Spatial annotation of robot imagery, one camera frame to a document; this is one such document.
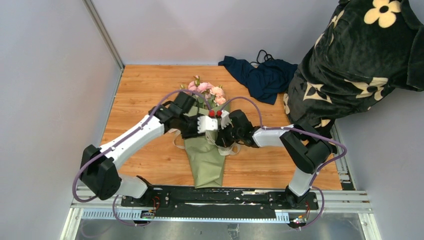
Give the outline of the cream printed ribbon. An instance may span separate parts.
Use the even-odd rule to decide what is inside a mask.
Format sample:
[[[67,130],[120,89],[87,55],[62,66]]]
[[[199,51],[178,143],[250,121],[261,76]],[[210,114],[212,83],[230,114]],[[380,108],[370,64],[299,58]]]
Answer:
[[[170,130],[168,130],[166,133],[167,133],[167,134],[174,133],[174,137],[173,137],[173,140],[172,140],[172,144],[173,144],[175,147],[177,147],[177,148],[179,148],[179,149],[183,149],[183,150],[185,150],[185,149],[186,149],[186,147],[185,147],[184,145],[178,145],[178,144],[176,143],[177,137],[181,135],[181,131],[180,131],[180,130],[175,129],[175,128],[171,128],[171,129],[170,129]],[[216,145],[216,143],[215,143],[214,139],[212,138],[211,131],[207,131],[207,132],[205,133],[205,135],[201,136],[201,138],[205,139],[205,140],[206,140],[206,142],[207,142],[209,145],[216,147],[216,148],[217,148],[217,150],[218,150],[218,153],[219,153],[221,156],[234,156],[234,155],[237,155],[237,154],[241,151],[241,145],[240,145],[239,143],[233,143],[233,144],[232,144],[231,146],[229,146],[229,147],[222,147],[222,146],[218,146],[218,145]]]

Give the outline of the fake rose stem three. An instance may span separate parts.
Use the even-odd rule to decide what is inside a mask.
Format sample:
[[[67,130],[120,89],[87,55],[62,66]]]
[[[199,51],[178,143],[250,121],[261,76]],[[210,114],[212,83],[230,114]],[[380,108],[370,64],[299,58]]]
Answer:
[[[201,82],[201,79],[198,75],[194,76],[194,80],[192,82],[195,82],[197,86],[197,93],[202,94],[203,98],[199,97],[196,94],[193,94],[193,96],[197,99],[197,106],[200,108],[208,109],[208,104],[210,104],[210,89],[214,86],[209,82]]]

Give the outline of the wrapping paper sheet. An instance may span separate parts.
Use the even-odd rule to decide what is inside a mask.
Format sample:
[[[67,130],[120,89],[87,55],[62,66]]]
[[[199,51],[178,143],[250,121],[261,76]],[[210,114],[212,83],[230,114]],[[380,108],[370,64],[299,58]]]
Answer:
[[[223,184],[226,157],[215,145],[217,135],[216,130],[206,131],[205,135],[183,140],[197,189],[221,187]]]

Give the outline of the fake rose stem one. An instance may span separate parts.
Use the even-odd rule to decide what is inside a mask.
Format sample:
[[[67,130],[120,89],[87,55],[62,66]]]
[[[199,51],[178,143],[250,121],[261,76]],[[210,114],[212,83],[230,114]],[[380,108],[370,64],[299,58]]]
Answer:
[[[227,102],[224,90],[219,86],[214,86],[209,90],[210,94],[214,96],[213,102],[217,105],[223,105]]]

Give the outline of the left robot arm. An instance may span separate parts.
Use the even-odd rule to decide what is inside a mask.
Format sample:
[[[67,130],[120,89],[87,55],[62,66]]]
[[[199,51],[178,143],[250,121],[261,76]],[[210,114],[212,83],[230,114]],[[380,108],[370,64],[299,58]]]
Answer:
[[[140,206],[149,206],[153,193],[148,182],[140,176],[118,171],[136,152],[171,129],[199,136],[198,120],[186,114],[195,102],[197,93],[180,89],[173,101],[166,95],[140,122],[114,140],[99,147],[92,144],[82,153],[81,166],[72,183],[72,194],[81,203],[96,198],[104,201],[115,195],[133,197]]]

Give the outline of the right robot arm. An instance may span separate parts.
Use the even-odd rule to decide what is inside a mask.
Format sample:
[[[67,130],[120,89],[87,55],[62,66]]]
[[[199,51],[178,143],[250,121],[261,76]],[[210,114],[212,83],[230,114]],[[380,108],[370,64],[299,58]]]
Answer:
[[[285,201],[292,209],[301,207],[318,167],[332,154],[332,145],[307,123],[284,127],[253,126],[240,109],[232,112],[218,110],[216,117],[220,120],[215,140],[219,147],[240,144],[251,148],[286,149],[296,169],[284,190]]]

